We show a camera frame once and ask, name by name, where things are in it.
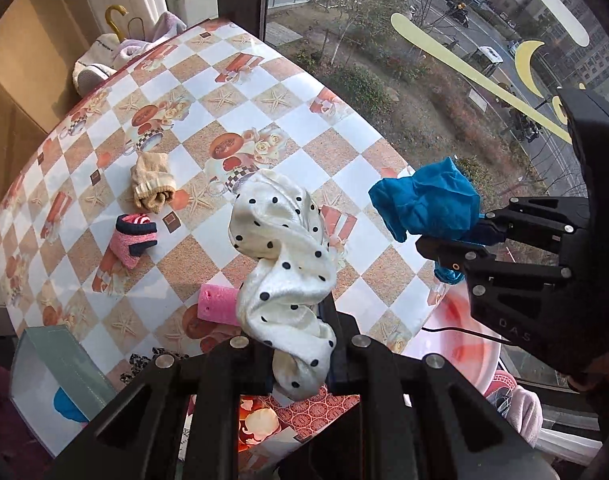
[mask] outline polka dot fabric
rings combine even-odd
[[[244,332],[276,349],[276,381],[293,400],[318,393],[335,346],[331,327],[309,306],[335,286],[323,219],[307,190],[284,175],[259,170],[240,188],[229,238],[258,260],[238,294]]]

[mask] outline table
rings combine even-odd
[[[136,211],[136,149],[168,153],[178,191],[151,215],[158,244],[127,271],[108,242],[117,216]],[[255,265],[227,228],[240,179],[258,168],[312,193],[341,256],[337,309],[404,353],[433,263],[417,237],[393,240],[367,192],[411,168],[332,91],[220,18],[83,99],[12,184],[0,205],[0,282],[17,333],[66,324],[117,388],[133,352],[195,355],[235,334],[197,322],[197,294],[202,283],[239,287]]]

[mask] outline rolled sock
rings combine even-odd
[[[237,288],[204,283],[198,296],[198,317],[214,323],[240,326],[235,315],[237,298]]]
[[[145,214],[120,215],[109,248],[127,269],[133,269],[144,250],[158,243],[155,222]]]

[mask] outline screw head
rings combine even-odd
[[[175,361],[171,354],[162,354],[156,357],[155,365],[158,368],[171,368]]]
[[[246,348],[249,345],[249,338],[243,335],[236,335],[229,339],[229,344],[236,349]]]
[[[371,338],[364,334],[357,334],[351,338],[351,343],[358,348],[366,348],[371,344]]]
[[[425,361],[428,367],[435,370],[440,370],[444,366],[444,358],[440,354],[429,354],[425,357]]]

